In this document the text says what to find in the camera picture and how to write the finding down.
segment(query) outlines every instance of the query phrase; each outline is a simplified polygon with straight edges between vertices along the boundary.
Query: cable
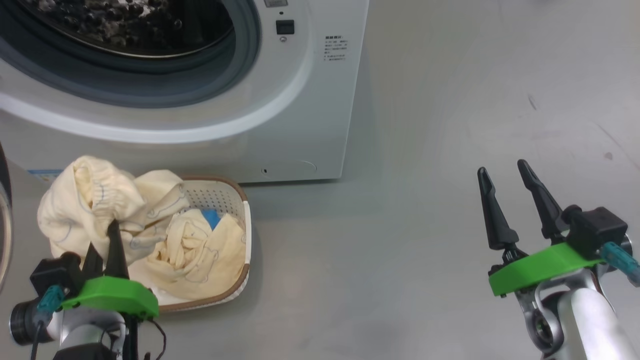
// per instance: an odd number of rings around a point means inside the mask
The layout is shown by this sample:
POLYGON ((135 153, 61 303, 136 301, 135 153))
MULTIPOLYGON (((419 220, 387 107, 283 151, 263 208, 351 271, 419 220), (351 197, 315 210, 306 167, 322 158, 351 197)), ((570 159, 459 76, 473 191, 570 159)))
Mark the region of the cable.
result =
MULTIPOLYGON (((111 324, 109 324, 109 326, 105 327, 102 330, 102 334, 100 335, 100 343, 102 343, 102 339, 104 338, 104 335, 107 333, 110 333, 111 331, 116 331, 117 329, 111 329, 112 326, 114 325, 120 325, 120 324, 124 324, 125 327, 127 326, 127 324, 125 322, 113 322, 111 324)), ((111 335, 109 334, 109 342, 111 342, 111 346, 109 346, 109 350, 113 350, 113 338, 111 338, 111 335)))
POLYGON ((38 327, 36 327, 36 334, 33 338, 33 345, 31 346, 31 360, 36 360, 36 354, 38 353, 38 339, 40 338, 40 332, 42 331, 43 326, 43 322, 38 322, 38 327))
POLYGON ((160 325, 155 320, 151 319, 151 320, 149 320, 149 322, 153 323, 158 328, 158 331, 162 334, 162 337, 163 337, 163 340, 162 340, 162 352, 156 358, 156 360, 160 360, 162 355, 164 355, 164 351, 166 350, 166 333, 164 332, 164 330, 162 330, 160 325))

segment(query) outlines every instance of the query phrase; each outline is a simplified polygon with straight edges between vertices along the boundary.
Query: laundry basket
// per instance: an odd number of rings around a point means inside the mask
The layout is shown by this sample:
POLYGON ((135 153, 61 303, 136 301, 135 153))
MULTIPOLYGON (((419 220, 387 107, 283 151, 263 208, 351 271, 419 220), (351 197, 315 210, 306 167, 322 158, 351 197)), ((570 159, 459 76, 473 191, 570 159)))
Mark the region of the laundry basket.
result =
POLYGON ((244 267, 238 280, 220 295, 200 300, 184 300, 160 290, 146 276, 141 267, 142 261, 137 261, 129 267, 132 280, 139 281, 149 287, 160 305, 160 312, 184 311, 199 307, 213 306, 235 299, 244 290, 249 279, 249 267, 251 262, 251 211, 244 191, 231 180, 222 177, 200 176, 183 177, 184 189, 192 208, 215 209, 218 216, 230 213, 238 219, 240 226, 244 228, 246 236, 246 253, 244 267))

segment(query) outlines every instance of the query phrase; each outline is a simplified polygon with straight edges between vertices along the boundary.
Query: blue cable connector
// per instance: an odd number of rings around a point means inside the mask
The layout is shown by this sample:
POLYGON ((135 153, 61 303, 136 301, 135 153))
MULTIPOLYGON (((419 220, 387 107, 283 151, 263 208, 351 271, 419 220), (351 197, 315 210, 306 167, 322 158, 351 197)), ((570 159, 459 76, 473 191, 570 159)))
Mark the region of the blue cable connector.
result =
POLYGON ((53 313, 56 312, 62 306, 62 302, 65 300, 65 292, 59 285, 51 285, 40 299, 38 306, 36 307, 36 314, 33 317, 33 321, 37 324, 43 322, 44 327, 47 327, 53 313))
POLYGON ((640 265, 628 252, 617 244, 608 242, 600 248, 600 257, 622 271, 636 288, 640 287, 640 265))

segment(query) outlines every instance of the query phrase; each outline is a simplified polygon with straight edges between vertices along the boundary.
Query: green plastic bracket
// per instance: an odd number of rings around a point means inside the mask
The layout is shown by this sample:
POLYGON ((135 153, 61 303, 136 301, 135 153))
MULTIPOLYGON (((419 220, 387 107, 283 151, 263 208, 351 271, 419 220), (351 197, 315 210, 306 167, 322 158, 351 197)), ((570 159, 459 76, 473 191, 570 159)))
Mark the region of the green plastic bracket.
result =
POLYGON ((63 309, 77 306, 117 311, 143 320, 159 314, 158 299, 144 285, 111 276, 87 280, 78 296, 62 303, 63 309))
POLYGON ((560 243, 501 268, 489 276, 489 284, 495 296, 506 295, 601 262, 585 260, 569 244, 560 243))

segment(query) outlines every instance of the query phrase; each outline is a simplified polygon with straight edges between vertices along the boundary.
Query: concrete floor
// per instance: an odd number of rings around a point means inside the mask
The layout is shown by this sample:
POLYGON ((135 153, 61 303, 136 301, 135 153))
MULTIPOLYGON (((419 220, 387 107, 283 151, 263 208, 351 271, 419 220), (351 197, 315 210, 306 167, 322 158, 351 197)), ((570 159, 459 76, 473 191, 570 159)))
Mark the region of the concrete floor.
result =
MULTIPOLYGON (((494 298, 476 170, 521 248, 548 245, 516 160, 561 206, 606 206, 640 236, 635 0, 372 0, 344 177, 247 189, 246 291, 163 316, 165 359, 537 359, 514 296, 494 298)), ((0 319, 47 256, 44 189, 12 169, 15 250, 0 319)), ((640 290, 604 279, 632 341, 640 290)), ((26 359, 0 328, 3 358, 26 359)), ((152 327, 141 350, 159 351, 152 327)), ((39 359, 56 347, 45 345, 39 359)))

